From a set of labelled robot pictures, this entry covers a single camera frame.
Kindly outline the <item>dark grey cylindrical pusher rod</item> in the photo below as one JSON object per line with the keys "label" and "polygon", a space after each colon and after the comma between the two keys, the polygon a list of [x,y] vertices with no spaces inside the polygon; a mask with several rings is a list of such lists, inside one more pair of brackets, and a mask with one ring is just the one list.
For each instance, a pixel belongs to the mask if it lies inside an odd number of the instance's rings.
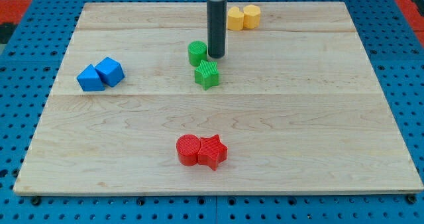
{"label": "dark grey cylindrical pusher rod", "polygon": [[227,0],[207,0],[208,55],[222,58],[226,49]]}

